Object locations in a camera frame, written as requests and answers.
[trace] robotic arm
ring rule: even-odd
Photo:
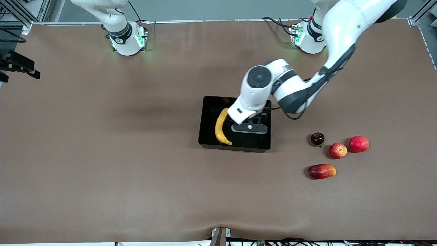
[[[251,68],[243,79],[239,97],[228,109],[235,123],[242,124],[261,113],[270,94],[285,113],[303,112],[348,62],[358,37],[396,3],[396,0],[318,2],[328,1],[335,4],[324,4],[325,7],[332,7],[323,18],[323,36],[329,51],[323,67],[308,82],[297,75],[285,60],[268,61]]]
[[[127,21],[117,11],[128,4],[128,0],[71,0],[71,2],[94,15],[103,23],[114,49],[121,55],[132,56],[145,49],[147,29],[133,21]]]

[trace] apple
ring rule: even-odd
[[[329,164],[318,164],[308,168],[308,174],[314,179],[325,179],[337,174],[335,168]]]
[[[349,141],[349,148],[352,152],[361,153],[369,148],[369,140],[363,136],[355,136]]]
[[[329,147],[329,155],[333,159],[340,159],[347,153],[347,148],[342,143],[335,143]]]

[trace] banana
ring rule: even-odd
[[[228,108],[224,108],[220,115],[217,118],[217,122],[215,123],[215,137],[222,144],[232,145],[232,142],[229,141],[226,136],[223,134],[223,123],[225,122],[226,117],[228,116]]]

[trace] black tray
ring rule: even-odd
[[[224,108],[229,108],[236,98],[205,96],[203,98],[202,118],[199,130],[199,144],[204,148],[235,150],[264,153],[271,148],[271,111],[266,110],[267,116],[261,118],[261,124],[268,127],[266,134],[238,133],[231,129],[234,124],[228,116],[223,123],[223,133],[232,145],[221,144],[215,137],[215,122]]]

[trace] table surface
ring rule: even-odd
[[[203,97],[238,96],[270,59],[310,77],[327,51],[291,49],[271,22],[151,32],[132,57],[99,26],[34,25],[17,46],[41,80],[10,74],[0,91],[1,243],[200,240],[216,226],[251,239],[435,239],[437,74],[417,28],[371,26],[304,117],[273,112],[263,154],[203,149]],[[309,145],[316,131],[371,147],[331,160]],[[309,179],[319,163],[337,175]]]

